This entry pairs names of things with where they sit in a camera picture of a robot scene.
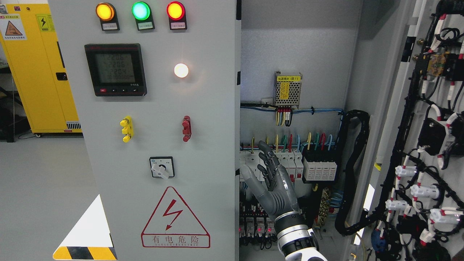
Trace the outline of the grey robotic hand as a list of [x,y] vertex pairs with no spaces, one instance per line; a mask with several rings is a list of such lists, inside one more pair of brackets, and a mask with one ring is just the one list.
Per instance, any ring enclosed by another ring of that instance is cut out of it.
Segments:
[[262,171],[266,185],[258,181],[247,165],[240,166],[240,175],[269,218],[275,220],[284,215],[299,214],[300,207],[287,170],[268,144],[260,141],[258,147],[261,150],[258,155],[265,165],[257,168]]

